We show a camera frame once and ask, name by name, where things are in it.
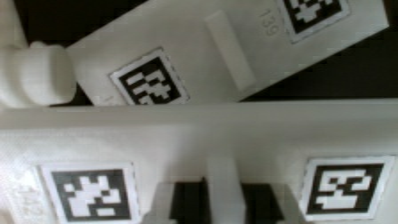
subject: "white plastic cylinder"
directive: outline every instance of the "white plastic cylinder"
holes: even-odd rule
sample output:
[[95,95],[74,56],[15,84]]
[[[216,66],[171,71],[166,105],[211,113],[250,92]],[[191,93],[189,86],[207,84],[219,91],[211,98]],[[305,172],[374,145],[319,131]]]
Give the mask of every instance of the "white plastic cylinder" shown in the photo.
[[13,0],[0,0],[0,108],[68,103],[77,92],[70,55],[61,46],[29,48]]

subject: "white plastic part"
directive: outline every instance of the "white plastic part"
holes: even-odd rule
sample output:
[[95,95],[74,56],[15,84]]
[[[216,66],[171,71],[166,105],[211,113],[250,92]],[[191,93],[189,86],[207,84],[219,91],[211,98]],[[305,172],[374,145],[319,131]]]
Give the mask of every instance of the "white plastic part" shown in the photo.
[[212,223],[246,223],[246,199],[234,157],[209,158]]
[[[159,184],[202,181],[209,154],[230,149],[243,182],[283,184],[276,194],[287,223],[306,223],[296,221],[310,158],[397,156],[397,120],[398,100],[4,111],[0,211],[13,224],[58,223],[38,165],[129,160],[148,214]],[[395,164],[376,219],[358,224],[397,222],[397,186]]]
[[[383,0],[337,0],[349,2],[351,11],[294,43],[278,2],[292,1],[147,1],[68,49],[95,105],[129,105],[111,74],[159,48],[184,81],[187,103],[237,102],[390,26]],[[227,16],[212,21],[221,11]]]
[[28,47],[15,3],[0,0],[0,106],[68,103],[77,92],[76,69],[61,46]]
[[216,40],[216,45],[228,65],[228,70],[234,76],[234,81],[239,90],[244,91],[257,84],[257,77],[253,74],[243,45],[239,43],[239,37],[234,31],[234,26],[225,11],[219,11],[207,18],[207,24]]

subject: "white marker border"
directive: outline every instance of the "white marker border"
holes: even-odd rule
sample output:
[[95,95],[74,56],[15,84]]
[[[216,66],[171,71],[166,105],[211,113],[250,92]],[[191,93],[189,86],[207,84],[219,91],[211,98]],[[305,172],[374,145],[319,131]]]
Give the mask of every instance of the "white marker border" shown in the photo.
[[179,91],[180,91],[180,94],[182,94],[182,97],[170,103],[170,104],[186,104],[191,97],[189,97],[189,93],[187,93],[187,89],[184,87],[184,82],[182,82],[182,79],[179,77],[179,73],[177,73],[177,70],[173,68],[173,65],[171,65],[171,61],[170,61],[170,58],[166,56],[166,52],[164,52],[164,49],[159,48],[145,57],[141,57],[141,59],[131,64],[127,65],[113,74],[111,74],[111,79],[113,79],[113,82],[116,84],[116,87],[120,89],[120,92],[122,92],[122,95],[125,97],[125,100],[129,102],[131,105],[141,105],[141,104],[136,104],[134,102],[134,99],[132,99],[132,96],[129,94],[129,91],[125,89],[125,86],[123,86],[123,83],[120,81],[120,78],[123,75],[127,75],[127,73],[131,73],[155,58],[161,58],[163,60],[163,63],[164,63],[164,66],[166,66],[166,70],[170,72],[170,75],[171,75],[171,79],[173,79],[173,82],[175,82],[175,85],[177,85],[177,88],[179,88]]
[[139,224],[143,221],[141,212],[139,212],[139,196],[138,196],[138,185],[136,185],[136,175],[134,175],[134,165],[129,162],[115,162],[115,163],[54,163],[42,165],[42,174],[47,183],[47,189],[51,192],[52,197],[52,204],[56,207],[56,213],[60,217],[61,224],[95,224],[100,221],[79,221],[70,222],[65,214],[65,207],[60,198],[58,186],[54,181],[52,172],[65,172],[65,171],[99,171],[99,170],[111,170],[122,169],[125,175],[125,184],[127,184],[127,194],[129,194],[129,204],[131,204],[131,220],[113,220],[107,223],[113,224]]

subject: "dark background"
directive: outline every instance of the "dark background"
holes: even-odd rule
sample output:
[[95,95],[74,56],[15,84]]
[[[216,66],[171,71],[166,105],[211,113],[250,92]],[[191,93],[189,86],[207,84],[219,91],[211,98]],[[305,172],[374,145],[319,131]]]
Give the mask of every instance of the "dark background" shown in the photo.
[[[29,42],[68,47],[145,0],[15,0]],[[398,1],[385,0],[392,28],[246,101],[398,97]],[[70,105],[91,105],[79,89]]]

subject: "white plastic block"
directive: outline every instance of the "white plastic block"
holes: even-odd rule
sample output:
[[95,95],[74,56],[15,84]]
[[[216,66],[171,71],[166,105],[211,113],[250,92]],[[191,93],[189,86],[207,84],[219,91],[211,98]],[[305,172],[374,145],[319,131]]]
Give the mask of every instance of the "white plastic block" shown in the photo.
[[68,49],[95,105],[132,104],[131,86],[122,90],[111,76],[155,49],[182,79],[184,103],[237,102],[390,26],[383,0],[296,2],[150,0]]
[[207,18],[207,24],[234,76],[235,84],[239,90],[244,91],[257,84],[257,77],[253,74],[244,49],[239,43],[239,38],[225,11],[219,11]]
[[246,223],[246,199],[234,158],[209,158],[209,190],[212,222]]

